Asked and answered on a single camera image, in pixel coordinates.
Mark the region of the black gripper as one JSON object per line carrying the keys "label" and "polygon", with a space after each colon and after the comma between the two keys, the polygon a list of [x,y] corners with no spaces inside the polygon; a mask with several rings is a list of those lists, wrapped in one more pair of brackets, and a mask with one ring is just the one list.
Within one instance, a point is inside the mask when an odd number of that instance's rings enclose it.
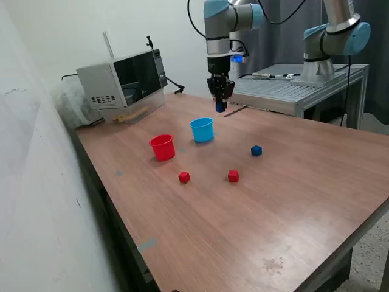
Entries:
{"label": "black gripper", "polygon": [[228,99],[232,96],[235,87],[235,82],[229,80],[230,56],[208,57],[207,64],[208,71],[211,74],[207,79],[207,84],[213,100],[215,101],[215,104],[218,104],[220,101],[219,77],[223,77],[222,104],[226,105]]}

